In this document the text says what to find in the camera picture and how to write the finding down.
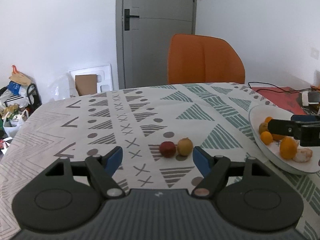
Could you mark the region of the large orange tangerine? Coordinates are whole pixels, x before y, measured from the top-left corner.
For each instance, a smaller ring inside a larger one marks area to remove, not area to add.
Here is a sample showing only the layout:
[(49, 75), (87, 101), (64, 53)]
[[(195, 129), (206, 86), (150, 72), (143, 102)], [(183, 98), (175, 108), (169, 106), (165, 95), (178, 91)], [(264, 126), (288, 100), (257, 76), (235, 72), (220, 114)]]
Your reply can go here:
[(281, 141), (285, 138), (285, 135), (272, 134), (272, 138), (274, 141)]

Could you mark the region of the peeled pomelo segment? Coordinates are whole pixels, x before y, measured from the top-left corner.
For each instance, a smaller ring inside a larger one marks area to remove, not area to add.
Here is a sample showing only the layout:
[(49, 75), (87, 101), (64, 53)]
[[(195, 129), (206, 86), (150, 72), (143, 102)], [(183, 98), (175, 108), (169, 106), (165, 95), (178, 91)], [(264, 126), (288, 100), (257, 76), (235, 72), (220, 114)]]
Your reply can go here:
[(297, 163), (307, 163), (311, 160), (313, 151), (309, 148), (298, 148), (296, 155), (292, 158)]

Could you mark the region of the small orange kumquat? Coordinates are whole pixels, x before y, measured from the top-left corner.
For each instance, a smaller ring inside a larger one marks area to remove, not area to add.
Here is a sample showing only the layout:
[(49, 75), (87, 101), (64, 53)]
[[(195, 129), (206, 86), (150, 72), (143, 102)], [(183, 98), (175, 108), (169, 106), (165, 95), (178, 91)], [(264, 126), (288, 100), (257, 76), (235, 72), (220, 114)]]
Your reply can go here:
[(273, 142), (273, 136), (270, 132), (264, 131), (260, 134), (260, 140), (265, 144), (269, 145)]

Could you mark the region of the yellow-brown round fruit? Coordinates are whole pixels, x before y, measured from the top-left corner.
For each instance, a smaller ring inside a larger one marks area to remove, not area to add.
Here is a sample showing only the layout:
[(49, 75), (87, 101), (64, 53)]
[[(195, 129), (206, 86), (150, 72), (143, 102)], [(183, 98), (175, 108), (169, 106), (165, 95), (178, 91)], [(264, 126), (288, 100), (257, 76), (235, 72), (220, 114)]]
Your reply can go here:
[(189, 138), (182, 138), (177, 143), (177, 151), (179, 155), (188, 156), (193, 151), (193, 143)]

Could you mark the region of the small red fruit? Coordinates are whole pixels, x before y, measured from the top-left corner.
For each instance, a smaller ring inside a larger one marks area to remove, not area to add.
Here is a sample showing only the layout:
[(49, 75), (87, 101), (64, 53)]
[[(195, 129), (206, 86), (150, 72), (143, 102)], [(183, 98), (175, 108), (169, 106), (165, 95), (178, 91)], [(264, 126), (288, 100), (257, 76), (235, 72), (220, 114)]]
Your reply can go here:
[(171, 158), (176, 154), (176, 145), (172, 141), (164, 141), (159, 146), (160, 154), (165, 158)]

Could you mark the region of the orange tangerine on plate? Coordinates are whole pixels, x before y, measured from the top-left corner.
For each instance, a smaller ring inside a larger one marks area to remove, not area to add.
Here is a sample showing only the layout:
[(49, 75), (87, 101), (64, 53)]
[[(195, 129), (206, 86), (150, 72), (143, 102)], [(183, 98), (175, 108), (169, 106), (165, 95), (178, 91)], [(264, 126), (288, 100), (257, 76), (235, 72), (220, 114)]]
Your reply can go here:
[(282, 139), (279, 146), (279, 153), (283, 159), (290, 160), (297, 153), (297, 142), (291, 137), (285, 137)]

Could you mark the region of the white power adapter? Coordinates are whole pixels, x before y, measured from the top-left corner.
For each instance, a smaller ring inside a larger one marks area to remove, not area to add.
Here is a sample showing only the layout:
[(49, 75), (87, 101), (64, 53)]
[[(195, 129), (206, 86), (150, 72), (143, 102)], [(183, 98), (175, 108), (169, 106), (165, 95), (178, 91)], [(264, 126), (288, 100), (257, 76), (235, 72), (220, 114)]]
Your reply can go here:
[(302, 106), (319, 105), (320, 92), (319, 91), (304, 91), (302, 93)]

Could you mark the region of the red orange mat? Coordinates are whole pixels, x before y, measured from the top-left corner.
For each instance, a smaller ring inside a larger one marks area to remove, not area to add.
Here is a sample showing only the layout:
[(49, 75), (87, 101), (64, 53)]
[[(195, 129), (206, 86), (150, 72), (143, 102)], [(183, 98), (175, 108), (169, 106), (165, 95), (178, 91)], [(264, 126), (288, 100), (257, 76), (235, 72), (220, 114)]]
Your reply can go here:
[(293, 91), (291, 87), (252, 87), (252, 89), (262, 96), (265, 105), (277, 106), (297, 115), (308, 114), (308, 109), (302, 105), (302, 94), (289, 93)]

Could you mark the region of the small yellow kumquat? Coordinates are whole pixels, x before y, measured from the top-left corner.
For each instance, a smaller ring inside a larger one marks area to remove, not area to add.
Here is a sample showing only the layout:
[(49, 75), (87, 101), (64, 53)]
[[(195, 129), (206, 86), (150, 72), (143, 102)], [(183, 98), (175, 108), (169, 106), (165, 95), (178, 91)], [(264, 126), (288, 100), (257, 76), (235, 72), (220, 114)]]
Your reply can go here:
[(268, 116), (266, 119), (265, 119), (265, 123), (269, 123), (273, 118), (271, 116)]

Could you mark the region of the white round plate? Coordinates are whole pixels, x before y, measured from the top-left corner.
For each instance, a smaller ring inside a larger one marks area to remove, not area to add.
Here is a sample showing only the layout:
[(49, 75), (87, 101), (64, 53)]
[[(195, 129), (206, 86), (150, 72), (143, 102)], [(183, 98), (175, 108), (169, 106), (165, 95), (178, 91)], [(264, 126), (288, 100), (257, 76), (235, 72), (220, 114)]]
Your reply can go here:
[(284, 109), (260, 105), (253, 107), (248, 114), (255, 142), (263, 154), (277, 167), (296, 175), (319, 172), (319, 147), (300, 146), (296, 139), (280, 138), (276, 135), (270, 144), (265, 144), (264, 135), (260, 134), (260, 125), (266, 118), (290, 120), (293, 114)]

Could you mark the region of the brown cardboard box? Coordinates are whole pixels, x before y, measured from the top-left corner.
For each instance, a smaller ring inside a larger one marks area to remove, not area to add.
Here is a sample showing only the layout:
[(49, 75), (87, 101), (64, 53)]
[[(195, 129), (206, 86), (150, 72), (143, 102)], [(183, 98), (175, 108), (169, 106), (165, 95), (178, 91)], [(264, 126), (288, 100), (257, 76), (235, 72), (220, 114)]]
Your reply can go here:
[(76, 75), (75, 76), (75, 86), (78, 94), (92, 95), (97, 93), (97, 75)]

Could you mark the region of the pile of bags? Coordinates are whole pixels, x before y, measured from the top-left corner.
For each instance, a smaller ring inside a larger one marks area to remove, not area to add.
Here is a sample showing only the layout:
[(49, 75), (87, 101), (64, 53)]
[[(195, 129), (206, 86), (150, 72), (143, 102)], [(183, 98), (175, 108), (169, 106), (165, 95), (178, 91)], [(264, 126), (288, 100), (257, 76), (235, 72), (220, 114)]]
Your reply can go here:
[(1, 126), (5, 134), (13, 138), (41, 105), (37, 86), (13, 65), (8, 85), (1, 88)]

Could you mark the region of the orange chair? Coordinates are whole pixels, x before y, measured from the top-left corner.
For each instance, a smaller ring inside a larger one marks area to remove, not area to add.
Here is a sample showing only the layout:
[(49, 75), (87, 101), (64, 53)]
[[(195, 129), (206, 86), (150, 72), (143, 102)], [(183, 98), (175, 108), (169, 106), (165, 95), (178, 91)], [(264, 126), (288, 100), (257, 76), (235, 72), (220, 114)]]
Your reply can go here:
[(168, 53), (168, 83), (245, 83), (244, 65), (223, 39), (175, 34)]

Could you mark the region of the grey door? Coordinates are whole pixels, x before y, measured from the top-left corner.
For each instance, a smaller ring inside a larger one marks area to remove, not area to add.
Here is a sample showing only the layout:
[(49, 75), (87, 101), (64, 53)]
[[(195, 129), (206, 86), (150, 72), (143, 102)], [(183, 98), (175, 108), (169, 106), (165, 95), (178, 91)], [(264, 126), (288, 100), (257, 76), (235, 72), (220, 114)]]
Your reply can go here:
[[(124, 30), (124, 9), (140, 18)], [(119, 88), (167, 83), (170, 40), (195, 31), (195, 0), (116, 0)]]

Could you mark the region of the wall socket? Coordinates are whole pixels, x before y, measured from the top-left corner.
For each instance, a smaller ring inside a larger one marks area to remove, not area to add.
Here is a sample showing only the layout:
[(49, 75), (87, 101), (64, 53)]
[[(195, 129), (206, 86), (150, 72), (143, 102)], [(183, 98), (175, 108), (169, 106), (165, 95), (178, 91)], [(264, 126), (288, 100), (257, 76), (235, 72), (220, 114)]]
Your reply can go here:
[(312, 47), (311, 48), (311, 53), (310, 53), (310, 56), (313, 58), (313, 59), (316, 59), (318, 60), (319, 59), (319, 50)]

